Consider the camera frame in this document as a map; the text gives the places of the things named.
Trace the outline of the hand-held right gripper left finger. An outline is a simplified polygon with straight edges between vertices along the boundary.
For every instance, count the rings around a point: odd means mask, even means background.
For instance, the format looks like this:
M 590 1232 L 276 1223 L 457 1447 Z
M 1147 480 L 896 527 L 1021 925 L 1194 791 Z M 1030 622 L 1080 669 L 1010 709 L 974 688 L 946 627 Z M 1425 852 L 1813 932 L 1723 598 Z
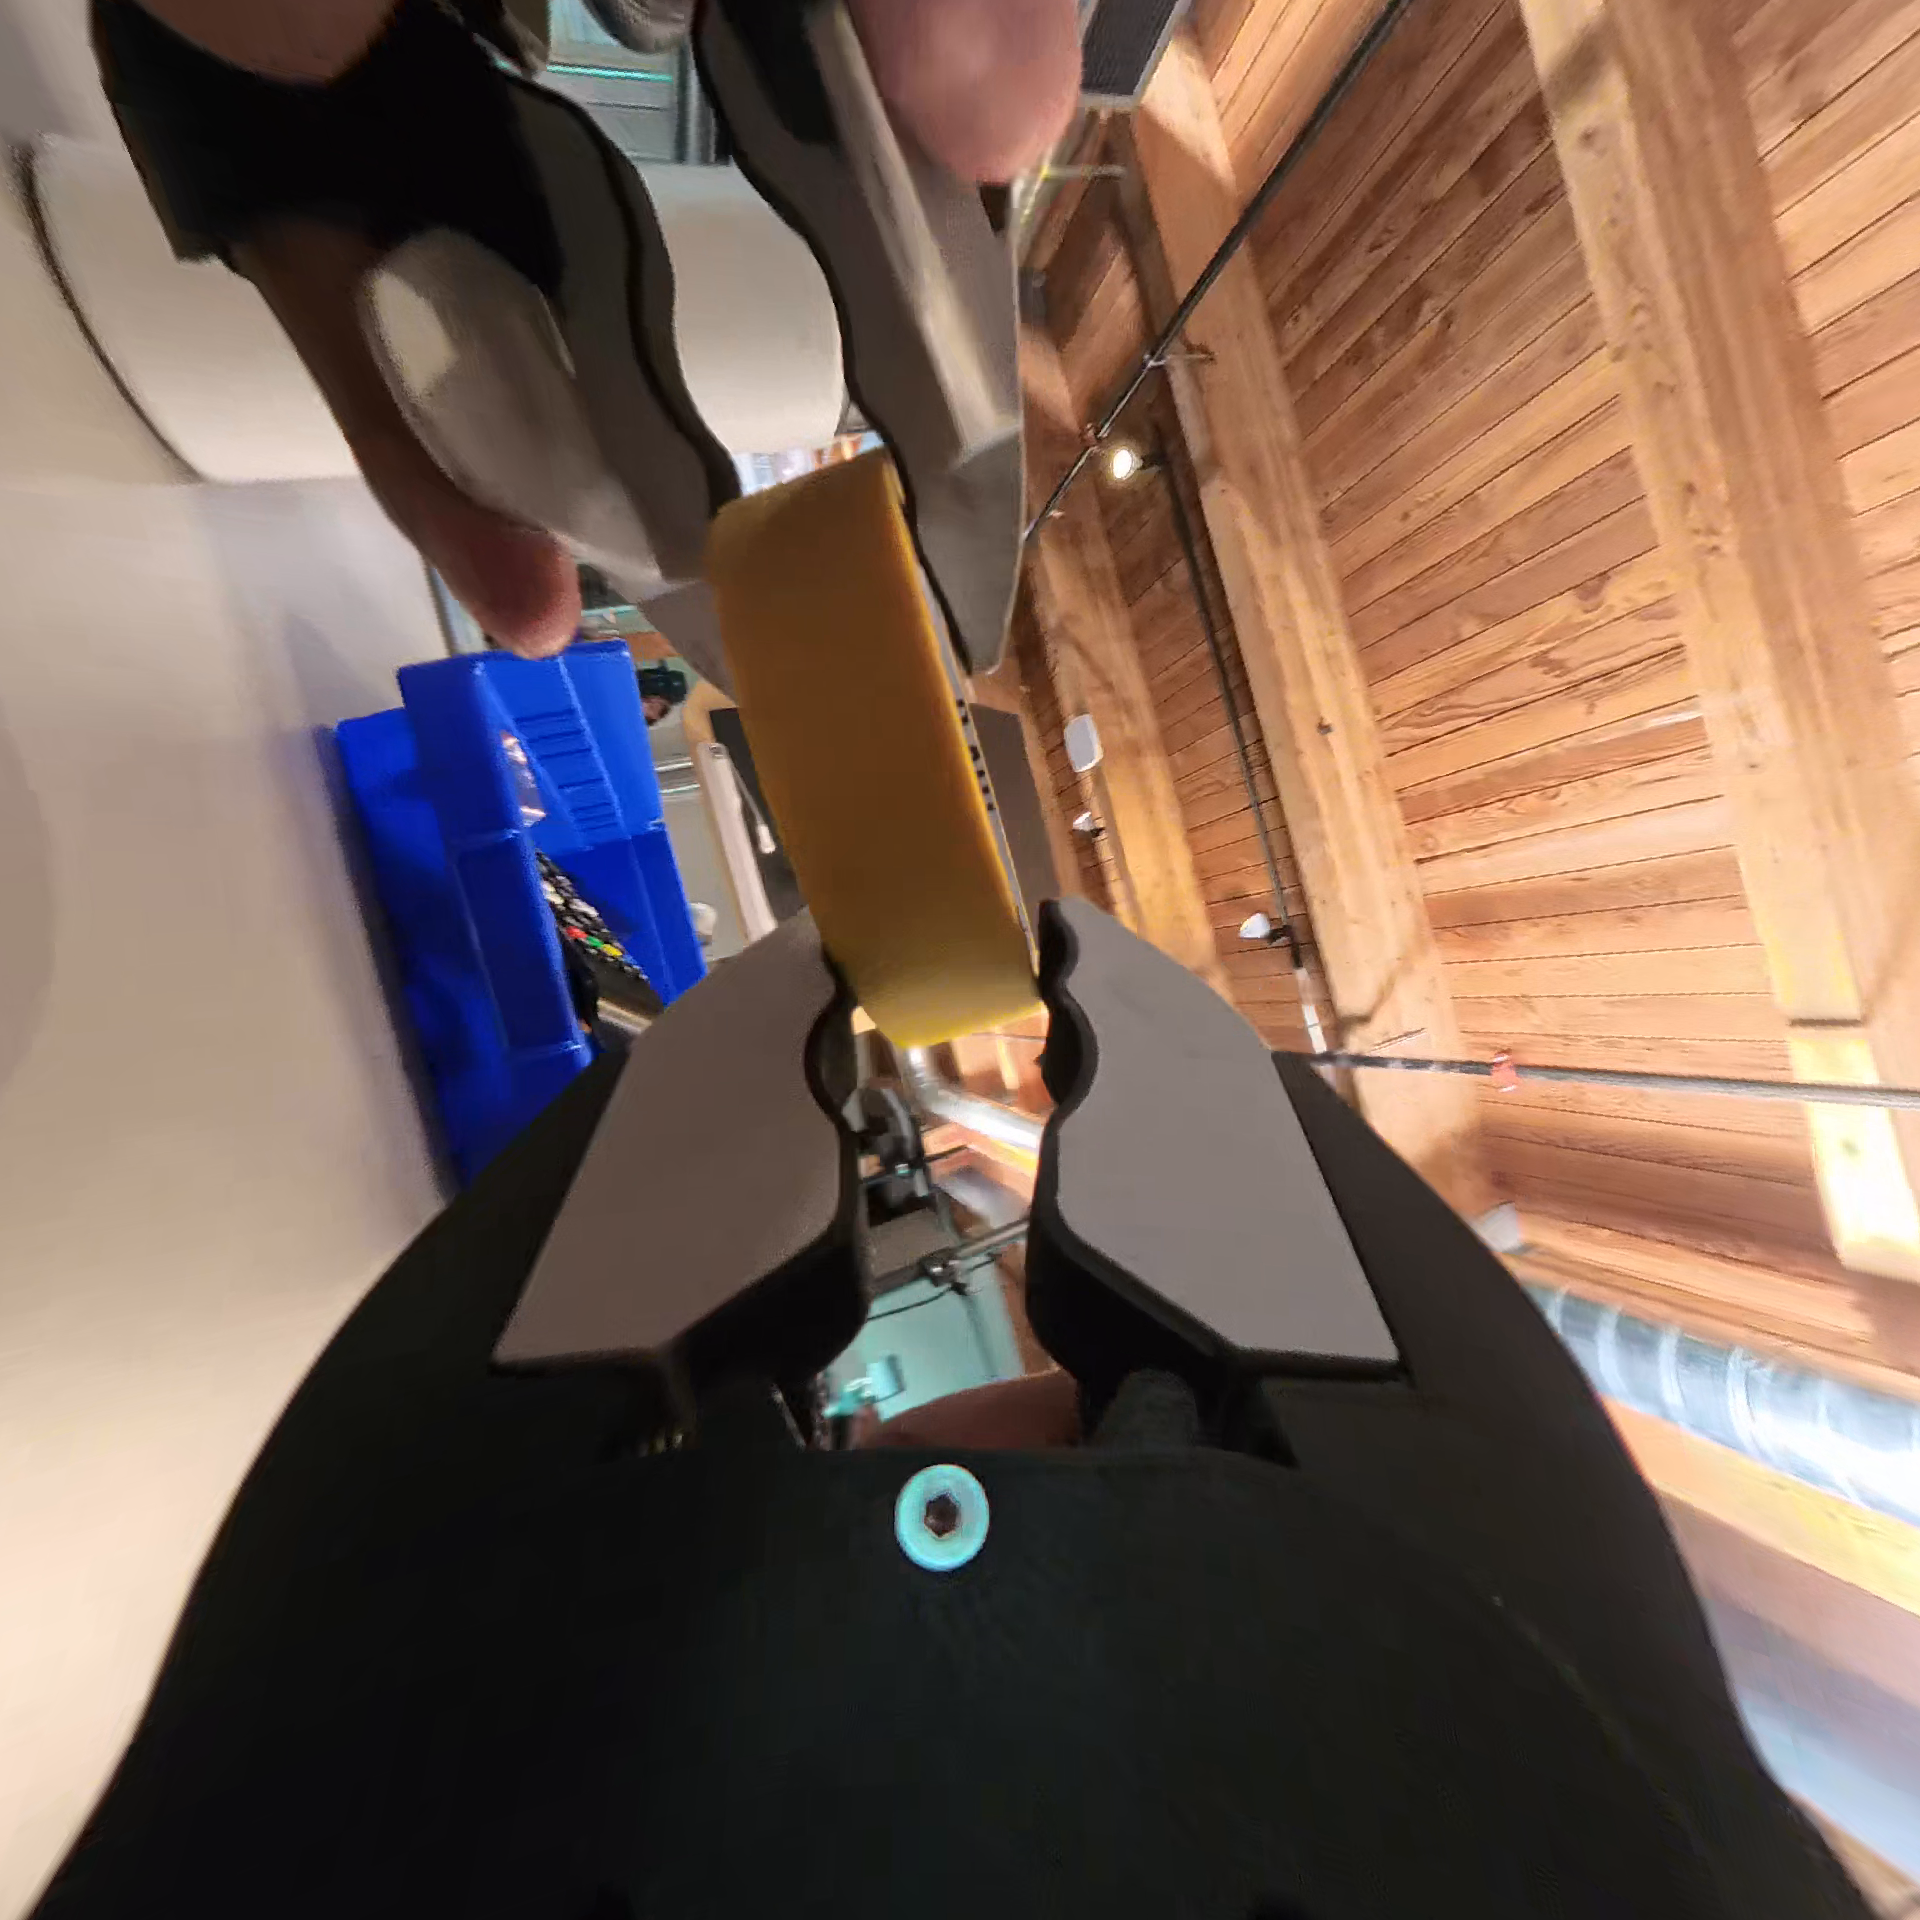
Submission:
M 784 916 L 629 1044 L 506 1372 L 821 1375 L 870 1301 L 855 997 Z

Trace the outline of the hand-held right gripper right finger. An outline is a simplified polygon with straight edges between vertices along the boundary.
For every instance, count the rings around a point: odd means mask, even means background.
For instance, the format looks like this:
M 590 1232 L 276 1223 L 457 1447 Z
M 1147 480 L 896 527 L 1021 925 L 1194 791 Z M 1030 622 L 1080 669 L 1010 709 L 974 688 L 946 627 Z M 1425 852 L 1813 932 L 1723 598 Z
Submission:
M 1034 1325 L 1080 1377 L 1380 1377 L 1402 1356 L 1256 1025 L 1091 902 L 1044 907 Z

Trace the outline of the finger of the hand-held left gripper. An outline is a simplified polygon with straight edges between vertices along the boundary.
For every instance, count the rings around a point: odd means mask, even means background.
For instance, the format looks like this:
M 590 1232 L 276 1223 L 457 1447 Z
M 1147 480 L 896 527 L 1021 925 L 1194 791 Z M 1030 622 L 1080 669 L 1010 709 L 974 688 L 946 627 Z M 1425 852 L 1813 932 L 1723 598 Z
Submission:
M 1010 244 L 894 126 L 845 4 L 696 4 L 696 71 L 742 178 L 824 272 L 948 644 L 993 673 L 1025 530 Z
M 556 537 L 732 693 L 706 543 L 742 491 L 684 381 L 652 195 L 587 109 L 518 71 L 502 85 L 551 215 L 553 289 L 437 226 L 364 275 L 369 347 L 453 486 Z

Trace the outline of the white plastic bottle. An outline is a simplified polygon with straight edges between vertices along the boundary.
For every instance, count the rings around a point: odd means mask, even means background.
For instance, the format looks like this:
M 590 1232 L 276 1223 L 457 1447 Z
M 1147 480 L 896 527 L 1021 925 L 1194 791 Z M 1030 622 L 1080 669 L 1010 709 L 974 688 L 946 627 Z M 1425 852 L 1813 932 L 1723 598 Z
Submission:
M 730 166 L 639 166 L 668 244 L 688 395 L 732 458 L 824 447 L 845 415 L 824 272 Z M 252 284 L 180 264 L 118 145 L 28 158 L 46 244 L 108 374 L 213 486 L 350 479 L 352 454 Z

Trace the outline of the blue plastic bin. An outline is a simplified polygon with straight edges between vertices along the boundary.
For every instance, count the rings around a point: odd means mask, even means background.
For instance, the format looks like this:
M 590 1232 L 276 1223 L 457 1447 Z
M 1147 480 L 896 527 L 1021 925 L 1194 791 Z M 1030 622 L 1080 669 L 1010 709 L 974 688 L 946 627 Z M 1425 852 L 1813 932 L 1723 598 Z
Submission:
M 616 638 L 553 657 L 502 649 L 398 669 L 399 701 L 332 726 L 361 822 L 425 1105 L 471 1181 L 599 1058 L 570 1005 L 539 848 L 606 914 L 661 1001 L 709 968 Z M 521 824 L 497 755 L 518 732 L 544 822 Z

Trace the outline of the yellow tape roll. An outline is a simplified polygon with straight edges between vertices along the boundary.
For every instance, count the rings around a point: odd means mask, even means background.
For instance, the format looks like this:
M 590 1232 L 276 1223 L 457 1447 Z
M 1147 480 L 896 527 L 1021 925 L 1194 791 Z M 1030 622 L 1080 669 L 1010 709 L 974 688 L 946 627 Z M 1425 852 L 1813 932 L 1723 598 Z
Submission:
M 706 587 L 821 951 L 896 1047 L 1039 1011 L 1034 947 L 890 454 L 727 506 Z

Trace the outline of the person's left hand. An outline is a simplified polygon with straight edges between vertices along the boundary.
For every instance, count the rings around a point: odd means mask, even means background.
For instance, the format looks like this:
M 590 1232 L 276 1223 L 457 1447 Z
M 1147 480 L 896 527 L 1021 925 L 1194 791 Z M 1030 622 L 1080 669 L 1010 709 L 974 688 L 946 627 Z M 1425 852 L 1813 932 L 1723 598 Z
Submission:
M 169 0 L 174 34 L 281 85 L 344 76 L 384 34 L 384 0 Z M 1071 0 L 858 0 L 855 34 L 902 134 L 974 185 L 1006 185 L 1068 134 L 1083 44 Z M 415 444 L 361 326 L 376 248 L 324 219 L 276 215 L 232 248 L 312 374 L 369 494 L 471 622 L 521 657 L 570 644 L 580 622 L 565 545 L 462 494 Z

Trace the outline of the white panel stand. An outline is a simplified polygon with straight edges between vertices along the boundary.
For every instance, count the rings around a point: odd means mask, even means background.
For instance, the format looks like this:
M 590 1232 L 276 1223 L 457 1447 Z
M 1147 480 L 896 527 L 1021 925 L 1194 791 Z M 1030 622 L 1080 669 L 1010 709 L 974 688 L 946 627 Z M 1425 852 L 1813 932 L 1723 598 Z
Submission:
M 719 852 L 730 879 L 742 947 L 752 947 L 782 923 L 763 872 L 763 852 L 775 848 L 775 832 L 727 745 L 702 741 L 695 749 L 695 772 L 702 780 Z

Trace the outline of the black wood-edged panel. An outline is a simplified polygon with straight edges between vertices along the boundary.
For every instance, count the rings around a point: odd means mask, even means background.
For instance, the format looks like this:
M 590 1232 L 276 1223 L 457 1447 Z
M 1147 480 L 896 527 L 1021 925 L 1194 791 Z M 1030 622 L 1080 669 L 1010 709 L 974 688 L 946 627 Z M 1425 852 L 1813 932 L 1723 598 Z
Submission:
M 1014 868 L 1021 916 L 1034 916 L 1048 897 L 1062 895 L 1062 879 L 1055 868 L 1021 718 L 993 705 L 968 705 L 964 713 L 985 780 L 993 787 L 1000 839 Z M 732 701 L 727 701 L 714 684 L 695 680 L 695 693 L 677 705 L 677 718 L 688 758 L 696 758 L 696 745 L 714 745 L 727 758 L 727 765 L 719 765 L 719 819 L 739 822 L 775 923 L 803 914 L 804 897 L 784 859 L 777 819 L 765 805 Z

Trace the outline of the silver air duct with vent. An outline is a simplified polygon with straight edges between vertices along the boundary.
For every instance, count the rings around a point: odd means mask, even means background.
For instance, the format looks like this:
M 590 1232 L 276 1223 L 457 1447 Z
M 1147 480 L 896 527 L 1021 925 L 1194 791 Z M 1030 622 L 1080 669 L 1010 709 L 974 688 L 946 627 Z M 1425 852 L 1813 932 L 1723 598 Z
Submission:
M 1034 206 L 1071 179 L 1116 179 L 1109 129 L 1138 114 L 1162 51 L 1191 17 L 1187 0 L 1083 0 L 1080 4 L 1080 98 L 1068 137 L 1010 192 Z

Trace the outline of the silver spiral air duct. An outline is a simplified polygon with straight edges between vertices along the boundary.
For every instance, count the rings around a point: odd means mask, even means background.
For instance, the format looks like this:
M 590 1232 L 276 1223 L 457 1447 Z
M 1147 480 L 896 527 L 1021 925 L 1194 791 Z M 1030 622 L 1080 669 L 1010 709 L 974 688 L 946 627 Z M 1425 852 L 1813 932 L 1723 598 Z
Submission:
M 1920 1405 L 1723 1346 L 1567 1285 L 1524 1284 L 1595 1395 L 1885 1519 L 1920 1519 Z

